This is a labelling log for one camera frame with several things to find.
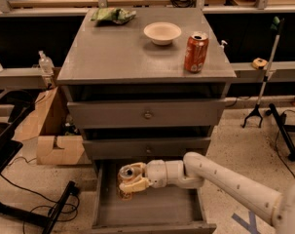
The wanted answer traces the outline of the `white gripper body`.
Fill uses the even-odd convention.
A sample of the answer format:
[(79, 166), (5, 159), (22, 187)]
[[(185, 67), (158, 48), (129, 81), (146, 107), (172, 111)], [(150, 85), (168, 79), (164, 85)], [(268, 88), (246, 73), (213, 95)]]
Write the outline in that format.
[(182, 161), (153, 160), (146, 165), (145, 176), (153, 188), (179, 186), (184, 176)]

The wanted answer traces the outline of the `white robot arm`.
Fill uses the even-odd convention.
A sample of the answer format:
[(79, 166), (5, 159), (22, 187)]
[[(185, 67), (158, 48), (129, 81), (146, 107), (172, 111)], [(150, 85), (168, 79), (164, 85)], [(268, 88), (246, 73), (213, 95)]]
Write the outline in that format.
[(196, 189), (208, 180), (270, 224), (276, 234), (295, 234), (295, 184), (280, 193), (197, 152), (188, 152), (181, 160), (124, 165), (118, 180), (125, 195), (168, 185)]

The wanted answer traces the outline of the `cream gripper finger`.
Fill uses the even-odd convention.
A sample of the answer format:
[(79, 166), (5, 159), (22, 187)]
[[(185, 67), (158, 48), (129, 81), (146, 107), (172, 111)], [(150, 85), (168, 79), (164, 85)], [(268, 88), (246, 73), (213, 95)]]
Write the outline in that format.
[(133, 163), (130, 166), (136, 174), (144, 174), (146, 171), (146, 164), (142, 162)]
[(140, 192), (149, 187), (149, 180), (141, 177), (138, 181), (120, 178), (119, 188), (125, 193)]

